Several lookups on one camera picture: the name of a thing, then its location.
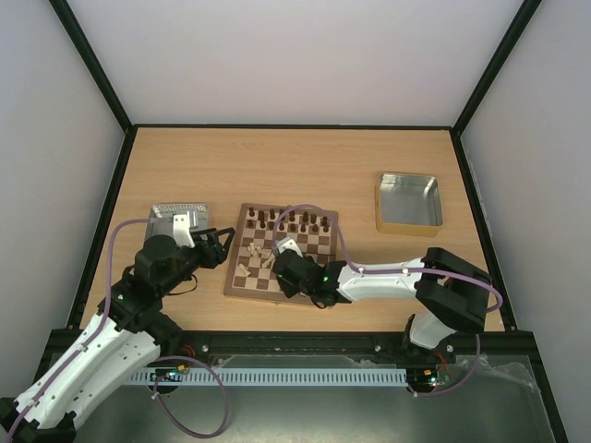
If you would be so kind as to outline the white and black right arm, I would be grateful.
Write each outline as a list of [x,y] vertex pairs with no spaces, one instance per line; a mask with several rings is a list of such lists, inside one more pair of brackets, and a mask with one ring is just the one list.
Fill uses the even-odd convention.
[[305,295],[318,308],[365,300],[417,300],[425,310],[409,318],[403,338],[404,354],[416,362],[457,332],[483,332],[493,294],[484,270],[438,247],[420,258],[383,265],[344,260],[321,265],[289,247],[278,254],[272,273],[286,297]]

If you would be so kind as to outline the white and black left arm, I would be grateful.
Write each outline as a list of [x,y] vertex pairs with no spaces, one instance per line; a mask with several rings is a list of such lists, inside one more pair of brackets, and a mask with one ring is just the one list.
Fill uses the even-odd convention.
[[151,363],[196,366],[181,349],[181,328],[163,299],[198,269],[227,259],[234,228],[177,229],[145,240],[118,282],[108,282],[97,313],[59,359],[16,398],[1,400],[9,442],[71,442],[96,407]]

